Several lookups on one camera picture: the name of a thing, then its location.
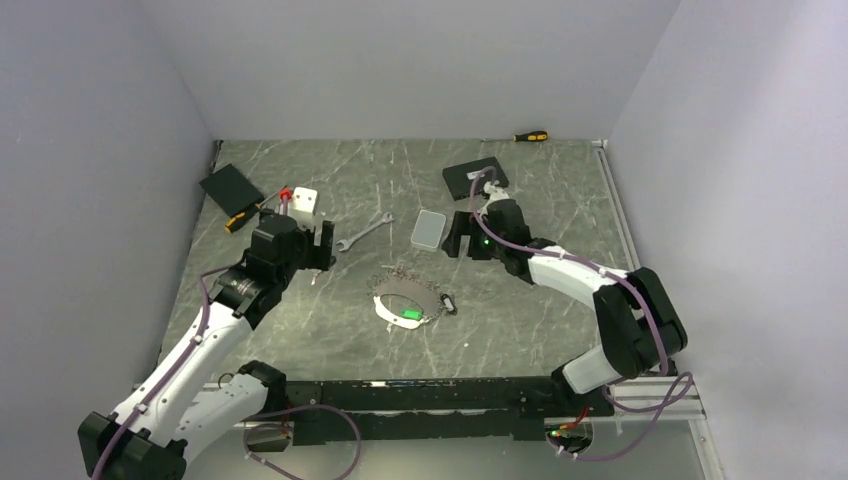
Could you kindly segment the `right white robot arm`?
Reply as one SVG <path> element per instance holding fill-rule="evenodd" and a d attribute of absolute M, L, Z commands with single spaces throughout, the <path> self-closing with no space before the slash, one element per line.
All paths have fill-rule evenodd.
<path fill-rule="evenodd" d="M 566 361 L 553 374 L 551 401 L 574 415 L 590 392 L 620 379 L 633 379 L 688 344 L 688 334 L 658 274 L 640 267 L 609 269 L 582 259 L 554 242 L 534 237 L 523 212 L 511 199 L 488 205 L 485 213 L 454 213 L 442 250 L 456 258 L 463 238 L 468 255 L 497 260 L 506 272 L 530 285 L 547 287 L 589 307 L 595 314 L 599 345 Z"/>

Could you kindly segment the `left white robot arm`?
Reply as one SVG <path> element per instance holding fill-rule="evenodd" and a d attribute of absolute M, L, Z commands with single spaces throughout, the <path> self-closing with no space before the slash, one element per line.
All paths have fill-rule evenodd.
<path fill-rule="evenodd" d="M 287 406 L 286 376 L 253 360 L 229 385 L 200 399 L 222 360 L 280 302 L 299 270 L 329 270 L 334 223 L 313 227 L 265 210 L 250 246 L 234 264 L 200 278 L 196 319 L 132 394 L 109 414 L 90 413 L 77 435 L 93 479 L 180 479 L 188 464 L 234 423 L 279 417 Z"/>

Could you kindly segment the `grey plastic box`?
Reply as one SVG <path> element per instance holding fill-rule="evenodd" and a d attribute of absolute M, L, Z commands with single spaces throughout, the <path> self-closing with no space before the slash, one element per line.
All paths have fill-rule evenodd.
<path fill-rule="evenodd" d="M 413 248 L 436 252 L 439 249 L 447 217 L 438 212 L 420 210 L 410 242 Z"/>

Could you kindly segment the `small silver wrench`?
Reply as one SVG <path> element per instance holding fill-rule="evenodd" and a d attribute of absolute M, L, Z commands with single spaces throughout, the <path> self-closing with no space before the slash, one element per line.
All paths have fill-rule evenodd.
<path fill-rule="evenodd" d="M 391 224 L 393 221 L 394 214 L 392 212 L 386 212 L 377 221 L 368 225 L 360 232 L 350 236 L 349 238 L 338 240 L 336 242 L 336 247 L 340 253 L 348 252 L 351 247 L 363 237 L 369 235 L 371 232 L 383 225 Z"/>

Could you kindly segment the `yellow black screwdriver near box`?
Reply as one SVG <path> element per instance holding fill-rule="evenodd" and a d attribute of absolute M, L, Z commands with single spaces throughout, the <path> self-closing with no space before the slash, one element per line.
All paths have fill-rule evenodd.
<path fill-rule="evenodd" d="M 260 212 L 260 210 L 267 205 L 271 200 L 275 198 L 279 198 L 280 194 L 287 188 L 287 185 L 284 185 L 282 188 L 277 189 L 272 195 L 267 198 L 249 205 L 240 213 L 231 217 L 227 223 L 225 224 L 225 231 L 229 234 L 235 233 L 241 228 L 245 226 L 245 224 L 256 214 Z"/>

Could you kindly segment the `black flat box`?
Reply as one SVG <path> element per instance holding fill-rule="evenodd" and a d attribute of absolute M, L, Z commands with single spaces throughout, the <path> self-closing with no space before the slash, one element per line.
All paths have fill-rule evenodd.
<path fill-rule="evenodd" d="M 199 185 L 228 217 L 242 213 L 265 198 L 262 192 L 231 164 L 202 179 Z"/>

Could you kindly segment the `black network switch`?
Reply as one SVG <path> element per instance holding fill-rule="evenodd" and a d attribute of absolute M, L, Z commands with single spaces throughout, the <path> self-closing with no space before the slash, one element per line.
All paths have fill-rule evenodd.
<path fill-rule="evenodd" d="M 467 199 L 472 181 L 486 167 L 493 167 L 495 169 L 495 180 L 498 186 L 507 188 L 510 185 L 510 181 L 497 158 L 495 156 L 489 156 L 442 169 L 442 177 L 451 198 L 454 201 Z"/>

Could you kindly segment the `yellow black screwdriver at wall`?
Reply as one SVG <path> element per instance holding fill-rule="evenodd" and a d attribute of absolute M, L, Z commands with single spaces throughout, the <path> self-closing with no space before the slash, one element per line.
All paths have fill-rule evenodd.
<path fill-rule="evenodd" d="M 549 139 L 549 134 L 544 130 L 536 130 L 526 133 L 514 134 L 510 138 L 484 138 L 481 143 L 510 142 L 510 143 L 541 143 Z"/>

